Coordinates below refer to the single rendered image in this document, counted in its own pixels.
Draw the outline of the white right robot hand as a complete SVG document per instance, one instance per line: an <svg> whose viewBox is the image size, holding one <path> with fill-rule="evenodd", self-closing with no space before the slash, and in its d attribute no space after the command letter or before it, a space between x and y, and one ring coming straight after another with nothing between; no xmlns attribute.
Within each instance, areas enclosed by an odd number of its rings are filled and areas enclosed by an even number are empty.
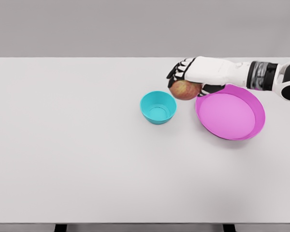
<svg viewBox="0 0 290 232"><path fill-rule="evenodd" d="M177 63L167 75L168 88L177 80L202 84L197 96L216 93L225 88L227 72L232 66L228 60L198 56Z"/></svg>

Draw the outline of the red yellow apple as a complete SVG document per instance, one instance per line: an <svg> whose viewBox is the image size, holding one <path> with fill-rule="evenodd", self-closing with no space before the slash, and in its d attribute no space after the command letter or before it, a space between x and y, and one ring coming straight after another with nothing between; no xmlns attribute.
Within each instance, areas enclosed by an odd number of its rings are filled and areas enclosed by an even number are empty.
<svg viewBox="0 0 290 232"><path fill-rule="evenodd" d="M170 87L171 94L179 100L188 101L194 99L202 89L202 84L177 80Z"/></svg>

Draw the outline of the pink plate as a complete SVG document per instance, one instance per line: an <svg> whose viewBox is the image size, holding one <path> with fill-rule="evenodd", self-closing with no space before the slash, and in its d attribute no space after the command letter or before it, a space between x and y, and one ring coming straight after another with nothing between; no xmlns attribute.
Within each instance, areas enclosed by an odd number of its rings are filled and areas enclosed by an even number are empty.
<svg viewBox="0 0 290 232"><path fill-rule="evenodd" d="M195 111L200 123L210 133L225 140L253 138L261 132L266 121L259 99L248 90L233 85L197 97Z"/></svg>

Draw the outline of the blue bowl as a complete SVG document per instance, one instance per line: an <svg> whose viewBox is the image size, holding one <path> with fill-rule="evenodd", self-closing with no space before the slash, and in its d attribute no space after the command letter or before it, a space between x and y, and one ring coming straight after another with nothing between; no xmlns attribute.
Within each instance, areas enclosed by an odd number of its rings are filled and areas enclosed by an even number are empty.
<svg viewBox="0 0 290 232"><path fill-rule="evenodd" d="M140 101L140 110L147 121L155 125L164 124L172 119L177 111L173 96L164 91L152 91Z"/></svg>

